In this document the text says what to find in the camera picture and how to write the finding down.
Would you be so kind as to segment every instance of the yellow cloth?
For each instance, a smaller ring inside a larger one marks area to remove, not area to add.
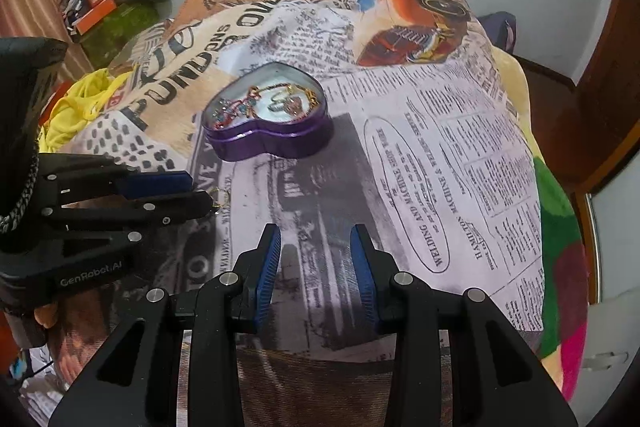
[[[86,74],[56,102],[38,136],[40,152],[55,152],[69,142],[88,122],[95,120],[111,95],[129,73],[113,78],[107,69]]]
[[[504,87],[509,100],[511,100],[511,103],[513,103],[518,112],[518,126],[524,134],[527,145],[533,156],[544,161],[545,159],[542,157],[540,147],[538,147],[538,143],[531,131],[531,105],[527,77],[520,63],[511,57],[510,54],[495,46],[492,46],[492,54],[494,56],[495,66],[498,68],[498,71],[500,71],[502,87]]]
[[[558,346],[551,355],[545,357],[542,362],[543,367],[548,372],[558,389],[562,391],[562,385],[564,384],[564,372],[562,371],[562,355],[560,353],[561,345]]]

